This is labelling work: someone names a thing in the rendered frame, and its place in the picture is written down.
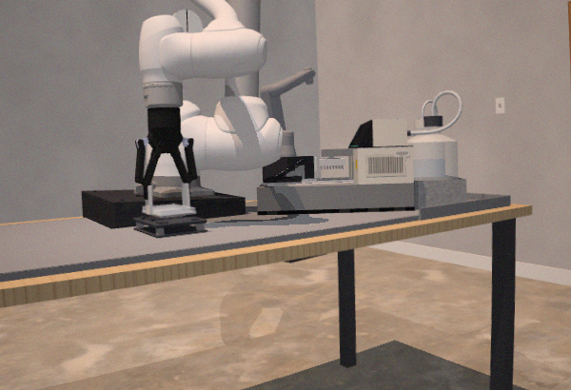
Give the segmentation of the white plastic bottle with black cap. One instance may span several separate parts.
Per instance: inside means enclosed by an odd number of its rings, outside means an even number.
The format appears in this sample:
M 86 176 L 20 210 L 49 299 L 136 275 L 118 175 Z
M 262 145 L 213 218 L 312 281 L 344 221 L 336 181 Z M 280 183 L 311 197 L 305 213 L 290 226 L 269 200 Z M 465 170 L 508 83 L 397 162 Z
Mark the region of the white plastic bottle with black cap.
M 424 116 L 425 131 L 443 126 L 442 116 Z M 458 141 L 441 132 L 427 134 L 413 146 L 414 181 L 458 180 Z

